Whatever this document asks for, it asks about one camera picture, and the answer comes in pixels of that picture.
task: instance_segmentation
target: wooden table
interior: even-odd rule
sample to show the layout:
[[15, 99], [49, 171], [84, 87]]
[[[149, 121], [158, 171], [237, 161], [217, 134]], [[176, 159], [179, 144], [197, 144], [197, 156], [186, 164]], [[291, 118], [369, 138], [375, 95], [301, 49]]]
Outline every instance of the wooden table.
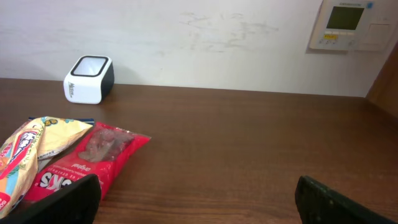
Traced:
[[115, 85], [102, 104], [79, 105], [61, 82], [0, 79], [0, 107], [0, 141], [28, 116], [153, 137], [95, 223], [300, 223], [300, 175], [398, 221], [398, 125], [362, 98]]

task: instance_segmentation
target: wood grain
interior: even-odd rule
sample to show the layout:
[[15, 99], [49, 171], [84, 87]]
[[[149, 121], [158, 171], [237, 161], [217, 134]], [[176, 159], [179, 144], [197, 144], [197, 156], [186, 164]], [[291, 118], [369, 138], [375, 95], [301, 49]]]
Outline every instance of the wood grain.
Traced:
[[366, 98], [398, 118], [398, 44], [391, 52]]
[[11, 79], [0, 95], [2, 141], [28, 116], [153, 137], [95, 223], [300, 223], [300, 175], [398, 221], [398, 125], [363, 98], [115, 85], [102, 104], [79, 105], [61, 82]]

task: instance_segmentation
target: red snack bag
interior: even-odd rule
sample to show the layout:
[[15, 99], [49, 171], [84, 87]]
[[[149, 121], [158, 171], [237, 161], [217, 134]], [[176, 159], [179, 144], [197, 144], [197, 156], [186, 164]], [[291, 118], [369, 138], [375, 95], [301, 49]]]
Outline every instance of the red snack bag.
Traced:
[[96, 122], [75, 150], [39, 172], [24, 200], [39, 201], [88, 174], [96, 174], [101, 199], [129, 157], [150, 137]]

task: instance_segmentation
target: yellow sticker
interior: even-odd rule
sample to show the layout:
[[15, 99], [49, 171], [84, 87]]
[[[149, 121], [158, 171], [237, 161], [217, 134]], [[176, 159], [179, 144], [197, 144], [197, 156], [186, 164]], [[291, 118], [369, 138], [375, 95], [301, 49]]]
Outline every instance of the yellow sticker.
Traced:
[[325, 34], [323, 36], [324, 39], [326, 40], [336, 40], [338, 38], [338, 35], [333, 35], [333, 34]]

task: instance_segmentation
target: snack bag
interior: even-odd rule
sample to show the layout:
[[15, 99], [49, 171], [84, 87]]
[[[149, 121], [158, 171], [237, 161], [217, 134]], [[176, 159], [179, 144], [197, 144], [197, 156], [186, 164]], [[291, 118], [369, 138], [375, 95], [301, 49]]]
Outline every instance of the snack bag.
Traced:
[[129, 157], [149, 139], [97, 122], [73, 152], [36, 175], [25, 200], [41, 200], [88, 174], [98, 176], [102, 199]]
[[62, 152], [77, 139], [84, 135], [92, 125], [74, 119], [61, 119], [45, 116], [43, 122], [44, 133], [37, 152], [39, 160], [52, 157]]
[[4, 218], [24, 197], [37, 172], [37, 148], [43, 123], [27, 123], [0, 148], [0, 218]]

